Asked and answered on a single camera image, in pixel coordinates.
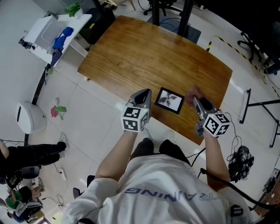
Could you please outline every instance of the black stand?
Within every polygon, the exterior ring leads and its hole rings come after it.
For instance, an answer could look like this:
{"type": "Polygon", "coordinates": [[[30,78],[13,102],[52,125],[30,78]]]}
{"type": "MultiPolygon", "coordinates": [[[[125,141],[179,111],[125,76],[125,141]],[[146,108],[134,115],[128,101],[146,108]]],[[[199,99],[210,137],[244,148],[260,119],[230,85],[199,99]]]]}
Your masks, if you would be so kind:
{"type": "Polygon", "coordinates": [[[279,99],[279,100],[271,100],[271,101],[266,101],[266,102],[251,103],[251,104],[249,104],[250,96],[251,96],[251,89],[248,89],[248,90],[247,90],[247,93],[248,93],[248,99],[247,99],[247,103],[246,103],[244,115],[243,115],[242,120],[239,121],[239,123],[241,123],[241,124],[244,123],[244,120],[245,120],[245,117],[246,117],[246,114],[247,114],[248,107],[262,106],[262,107],[268,112],[268,114],[274,119],[274,121],[276,122],[276,125],[277,125],[277,126],[276,126],[276,131],[275,131],[275,134],[274,134],[274,138],[273,138],[273,143],[272,143],[271,145],[269,145],[269,147],[272,148],[272,147],[274,146],[274,142],[275,142],[276,135],[280,135],[280,133],[277,133],[278,127],[280,126],[280,124],[279,124],[279,120],[277,120],[277,119],[272,115],[272,113],[268,110],[268,108],[267,108],[265,105],[280,103],[280,99],[279,99]]]}

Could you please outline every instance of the green object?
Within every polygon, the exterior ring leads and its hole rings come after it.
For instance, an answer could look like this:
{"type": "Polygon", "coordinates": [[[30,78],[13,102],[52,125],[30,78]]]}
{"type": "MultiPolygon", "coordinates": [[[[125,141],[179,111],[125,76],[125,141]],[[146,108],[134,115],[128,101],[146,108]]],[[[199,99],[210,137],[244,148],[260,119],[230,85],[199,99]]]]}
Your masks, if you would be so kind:
{"type": "Polygon", "coordinates": [[[14,200],[12,199],[12,196],[8,196],[8,197],[6,198],[6,200],[5,200],[7,207],[8,207],[8,208],[11,208],[11,209],[16,209],[17,206],[18,206],[18,204],[19,204],[19,201],[22,201],[22,196],[21,196],[21,194],[19,193],[19,191],[16,191],[14,194],[15,194],[15,196],[16,196],[16,200],[17,200],[17,201],[14,201],[14,200]]]}
{"type": "Polygon", "coordinates": [[[62,106],[58,106],[58,107],[54,107],[54,109],[58,112],[66,112],[66,107],[62,107],[62,106]]]}
{"type": "Polygon", "coordinates": [[[75,13],[79,11],[80,8],[81,8],[80,4],[73,3],[68,7],[68,9],[64,9],[64,11],[69,14],[69,17],[73,17],[75,16],[75,13]]]}

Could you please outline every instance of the framed photo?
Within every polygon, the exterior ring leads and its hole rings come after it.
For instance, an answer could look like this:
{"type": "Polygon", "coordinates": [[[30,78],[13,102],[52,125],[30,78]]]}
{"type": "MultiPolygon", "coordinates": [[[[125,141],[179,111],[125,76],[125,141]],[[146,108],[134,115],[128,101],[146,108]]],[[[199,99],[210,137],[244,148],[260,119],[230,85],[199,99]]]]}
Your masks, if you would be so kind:
{"type": "Polygon", "coordinates": [[[184,98],[185,97],[178,93],[161,87],[154,104],[175,114],[179,114],[184,102],[184,98]]]}

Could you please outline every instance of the white shoe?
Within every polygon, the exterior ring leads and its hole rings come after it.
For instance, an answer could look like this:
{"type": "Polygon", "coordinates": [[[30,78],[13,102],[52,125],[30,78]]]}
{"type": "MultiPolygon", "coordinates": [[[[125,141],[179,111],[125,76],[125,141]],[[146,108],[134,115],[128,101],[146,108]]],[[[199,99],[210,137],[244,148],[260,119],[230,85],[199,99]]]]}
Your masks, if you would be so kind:
{"type": "Polygon", "coordinates": [[[66,137],[66,135],[63,132],[60,133],[59,142],[64,142],[66,144],[65,150],[69,149],[70,146],[69,146],[67,137],[66,137]]]}
{"type": "Polygon", "coordinates": [[[152,140],[151,134],[150,134],[150,132],[149,132],[149,130],[147,128],[143,129],[143,135],[144,135],[144,138],[149,138],[149,139],[152,140]]]}
{"type": "Polygon", "coordinates": [[[173,144],[174,144],[174,142],[175,142],[175,137],[174,137],[174,131],[173,130],[168,130],[168,131],[166,131],[165,133],[164,133],[164,140],[169,140],[169,141],[171,141],[173,144]]]}
{"type": "Polygon", "coordinates": [[[264,73],[264,69],[260,69],[260,73],[261,73],[261,76],[262,76],[262,80],[264,82],[264,84],[267,84],[267,74],[264,73]]]}

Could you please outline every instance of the wooden table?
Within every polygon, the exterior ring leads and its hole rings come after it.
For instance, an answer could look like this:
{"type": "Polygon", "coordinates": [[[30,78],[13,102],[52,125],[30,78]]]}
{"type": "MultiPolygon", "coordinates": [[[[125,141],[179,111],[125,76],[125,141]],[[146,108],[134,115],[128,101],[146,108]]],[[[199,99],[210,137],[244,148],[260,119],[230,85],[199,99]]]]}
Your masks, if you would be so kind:
{"type": "Polygon", "coordinates": [[[154,102],[161,87],[185,95],[194,84],[218,108],[232,70],[189,40],[156,25],[120,16],[91,48],[78,71],[124,100],[138,90],[152,90],[152,116],[201,144],[199,116],[183,105],[180,114],[154,102]]]}

